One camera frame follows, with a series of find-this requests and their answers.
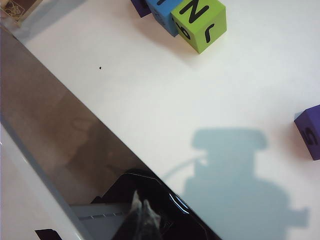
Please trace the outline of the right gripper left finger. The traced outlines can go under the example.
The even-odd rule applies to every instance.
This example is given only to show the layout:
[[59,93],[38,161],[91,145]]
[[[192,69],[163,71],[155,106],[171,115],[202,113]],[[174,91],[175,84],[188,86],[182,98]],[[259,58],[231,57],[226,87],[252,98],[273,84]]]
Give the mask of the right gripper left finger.
[[142,219],[142,202],[140,200],[138,191],[133,194],[131,209],[125,221],[119,229],[120,240],[136,240],[140,228],[140,221]]

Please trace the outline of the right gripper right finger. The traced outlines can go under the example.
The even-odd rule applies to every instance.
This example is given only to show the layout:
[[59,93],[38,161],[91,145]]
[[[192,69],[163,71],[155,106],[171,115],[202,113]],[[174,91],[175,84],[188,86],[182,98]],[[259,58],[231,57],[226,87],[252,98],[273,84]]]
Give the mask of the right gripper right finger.
[[149,201],[145,199],[142,209],[142,239],[162,240],[160,223],[161,217],[151,208]]

